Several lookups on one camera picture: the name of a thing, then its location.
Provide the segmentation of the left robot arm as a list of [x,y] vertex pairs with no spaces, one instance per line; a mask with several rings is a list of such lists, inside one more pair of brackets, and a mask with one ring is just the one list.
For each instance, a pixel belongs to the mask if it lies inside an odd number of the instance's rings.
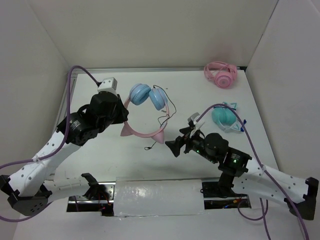
[[89,104],[78,111],[68,112],[45,146],[25,165],[11,175],[1,175],[0,190],[8,196],[8,203],[18,213],[33,217],[53,201],[84,196],[92,200],[105,195],[106,188],[90,174],[76,178],[52,180],[59,165],[83,145],[110,125],[128,119],[119,94],[102,91],[92,96]]

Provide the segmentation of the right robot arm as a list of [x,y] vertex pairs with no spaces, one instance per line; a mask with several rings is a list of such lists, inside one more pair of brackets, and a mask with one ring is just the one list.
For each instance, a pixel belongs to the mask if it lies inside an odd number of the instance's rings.
[[290,213],[304,220],[314,219],[319,187],[317,179],[303,179],[267,165],[260,166],[254,157],[230,147],[229,142],[218,133],[204,135],[191,127],[182,128],[180,132],[181,136],[166,141],[165,145],[175,157],[180,155],[181,148],[185,148],[185,154],[194,151],[217,164],[222,172],[217,185],[223,196],[232,193],[255,195],[287,206]]

